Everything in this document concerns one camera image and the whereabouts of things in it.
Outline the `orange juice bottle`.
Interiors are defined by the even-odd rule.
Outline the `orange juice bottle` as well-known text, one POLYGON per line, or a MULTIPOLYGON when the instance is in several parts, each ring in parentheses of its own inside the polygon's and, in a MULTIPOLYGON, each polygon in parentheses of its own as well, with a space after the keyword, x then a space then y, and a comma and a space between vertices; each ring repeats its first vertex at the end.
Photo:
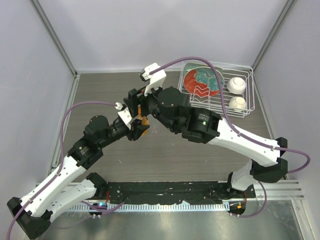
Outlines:
MULTIPOLYGON (((137 119, 141 121, 141 125, 142 126, 149 126, 150 127, 150 124, 149 124, 149 120, 148 120, 148 117, 147 116, 142 116, 142 110, 141 110, 141 105, 138 105, 138 116, 137 116, 137 119)), ((145 129, 144 132, 141 134, 141 136, 145 136, 148 132, 149 128, 145 129)))

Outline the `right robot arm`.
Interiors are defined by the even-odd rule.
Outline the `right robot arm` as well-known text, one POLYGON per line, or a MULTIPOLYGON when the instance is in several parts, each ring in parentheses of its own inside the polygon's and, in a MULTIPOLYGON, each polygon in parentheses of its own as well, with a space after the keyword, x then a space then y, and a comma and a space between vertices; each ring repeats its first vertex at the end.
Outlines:
POLYGON ((132 130, 138 117, 152 115, 170 132, 193 143, 217 145, 248 157, 249 162, 229 174, 226 193, 238 197, 256 181, 276 183, 288 173, 288 162, 278 148, 283 140, 260 137, 230 127, 227 119, 205 108, 192 107, 189 96, 174 87, 132 89, 117 113, 132 130))

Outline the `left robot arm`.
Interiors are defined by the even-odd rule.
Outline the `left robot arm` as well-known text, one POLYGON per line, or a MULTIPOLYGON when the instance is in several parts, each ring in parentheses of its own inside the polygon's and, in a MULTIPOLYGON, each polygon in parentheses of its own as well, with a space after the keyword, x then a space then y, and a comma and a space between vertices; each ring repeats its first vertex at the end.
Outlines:
POLYGON ((14 221, 29 239, 34 240, 72 205, 91 197, 102 199, 107 192, 107 182, 97 173, 89 174, 69 190, 66 187, 103 156, 104 147, 123 137, 135 141, 149 127, 147 117, 131 118, 127 111, 119 115, 113 124, 109 124, 103 115, 91 118, 83 137, 62 155, 53 172, 25 196, 12 197, 7 202, 14 221))

